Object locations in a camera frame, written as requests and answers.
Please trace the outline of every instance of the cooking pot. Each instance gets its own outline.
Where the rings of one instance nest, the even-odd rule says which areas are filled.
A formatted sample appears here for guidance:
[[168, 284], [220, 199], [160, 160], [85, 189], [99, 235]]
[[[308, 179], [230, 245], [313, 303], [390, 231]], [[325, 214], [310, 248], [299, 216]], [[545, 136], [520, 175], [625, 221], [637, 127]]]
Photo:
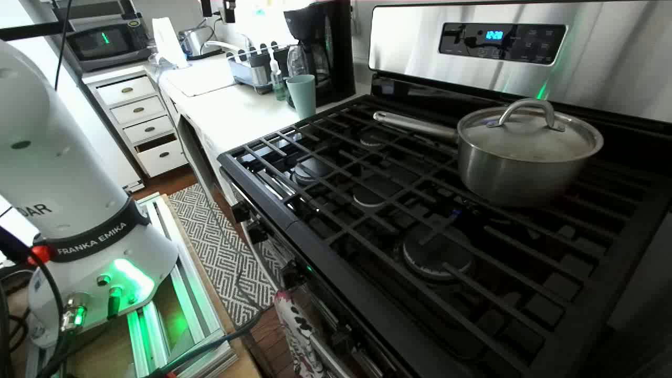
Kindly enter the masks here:
[[603, 147], [594, 125], [535, 98], [478, 108], [457, 127], [390, 112], [376, 112], [374, 119], [455, 140], [461, 183], [478, 197], [510, 208], [547, 204]]

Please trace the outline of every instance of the cabinet drawer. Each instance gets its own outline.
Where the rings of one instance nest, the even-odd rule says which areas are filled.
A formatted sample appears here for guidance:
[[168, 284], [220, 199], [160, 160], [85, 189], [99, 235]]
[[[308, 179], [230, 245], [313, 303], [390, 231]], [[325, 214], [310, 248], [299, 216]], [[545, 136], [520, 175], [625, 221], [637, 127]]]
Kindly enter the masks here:
[[99, 97], [101, 97], [103, 104], [107, 104], [107, 107], [115, 107], [120, 102], [152, 97], [154, 92], [156, 90], [154, 90], [148, 77], [125, 80], [125, 81], [118, 81], [118, 83], [99, 88]]
[[169, 140], [166, 145], [157, 145], [154, 148], [140, 151], [139, 158], [148, 176], [157, 176], [161, 171], [168, 171], [186, 163], [186, 158], [179, 140]]
[[157, 97], [111, 108], [111, 116], [118, 122], [118, 125], [139, 124], [139, 122], [144, 122], [147, 118], [157, 118], [164, 114], [166, 108]]
[[131, 140], [131, 145], [140, 145], [144, 140], [152, 140], [152, 139], [157, 139], [157, 136], [169, 134], [169, 132], [171, 132], [171, 124], [166, 116], [152, 119], [152, 122], [143, 122], [143, 124], [124, 127], [124, 134]]

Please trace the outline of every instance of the floor mat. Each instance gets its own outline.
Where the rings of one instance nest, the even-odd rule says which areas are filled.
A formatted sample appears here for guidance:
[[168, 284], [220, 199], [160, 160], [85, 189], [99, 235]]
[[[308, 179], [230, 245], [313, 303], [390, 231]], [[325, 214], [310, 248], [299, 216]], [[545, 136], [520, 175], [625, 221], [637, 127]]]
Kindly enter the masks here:
[[[257, 309], [239, 290], [243, 290], [260, 306], [268, 306], [275, 290], [266, 270], [253, 258], [250, 248], [237, 238], [230, 222], [223, 214], [211, 214], [201, 187], [191, 184], [183, 191], [176, 191], [168, 197], [168, 201], [174, 219], [188, 239], [188, 245], [201, 258], [205, 275], [210, 276], [216, 293], [223, 297], [233, 324], [239, 326], [257, 313]], [[237, 288], [236, 276], [239, 269], [243, 269], [243, 273]]]

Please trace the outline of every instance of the pot lid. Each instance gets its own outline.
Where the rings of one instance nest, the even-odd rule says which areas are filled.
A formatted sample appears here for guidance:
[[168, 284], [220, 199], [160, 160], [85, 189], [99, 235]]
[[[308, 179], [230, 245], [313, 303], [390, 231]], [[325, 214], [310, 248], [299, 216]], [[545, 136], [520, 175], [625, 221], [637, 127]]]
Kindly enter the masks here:
[[523, 162], [582, 160], [603, 147], [601, 132], [587, 122], [557, 114], [551, 102], [535, 98], [475, 112], [459, 119], [457, 132], [461, 143]]

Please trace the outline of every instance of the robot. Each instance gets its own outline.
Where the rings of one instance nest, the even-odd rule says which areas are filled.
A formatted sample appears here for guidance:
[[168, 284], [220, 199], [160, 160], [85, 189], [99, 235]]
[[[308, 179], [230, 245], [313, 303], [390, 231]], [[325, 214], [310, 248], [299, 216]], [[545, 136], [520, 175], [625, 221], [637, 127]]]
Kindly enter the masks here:
[[37, 229], [43, 265], [30, 282], [30, 337], [52, 349], [59, 331], [85, 331], [147, 304], [176, 263], [176, 245], [147, 226], [39, 73], [0, 41], [0, 192]]

